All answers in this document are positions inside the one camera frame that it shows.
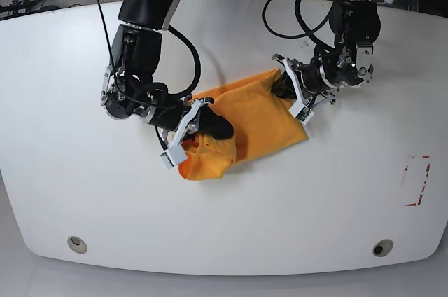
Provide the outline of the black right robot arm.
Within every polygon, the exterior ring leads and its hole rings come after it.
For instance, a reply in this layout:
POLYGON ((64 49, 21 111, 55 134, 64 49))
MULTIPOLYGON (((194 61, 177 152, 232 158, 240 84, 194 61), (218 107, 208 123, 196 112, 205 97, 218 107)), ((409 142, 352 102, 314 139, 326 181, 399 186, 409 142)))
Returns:
POLYGON ((192 110, 192 96, 201 77, 201 62, 194 45, 171 26, 180 0, 124 0, 118 15, 122 22, 108 42, 109 65, 101 105, 116 120, 138 116, 156 130, 174 132, 192 110), (194 75, 190 85, 170 93, 154 80, 162 49, 162 32, 168 31, 190 50, 194 75))

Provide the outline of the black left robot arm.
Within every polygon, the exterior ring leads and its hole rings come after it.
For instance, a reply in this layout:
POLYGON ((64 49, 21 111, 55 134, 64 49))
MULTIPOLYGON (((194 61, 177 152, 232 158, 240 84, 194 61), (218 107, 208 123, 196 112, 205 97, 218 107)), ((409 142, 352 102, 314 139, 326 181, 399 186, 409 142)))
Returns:
POLYGON ((274 55, 274 60, 293 74, 283 73, 272 93, 302 101, 305 109, 311 110, 318 104, 334 104, 334 92, 339 88, 359 88, 372 78, 373 44, 381 21, 377 0, 332 0, 324 20, 310 28, 302 16, 301 3, 295 0, 295 17, 302 28, 295 38, 309 38, 315 45, 314 55, 308 64, 274 55))

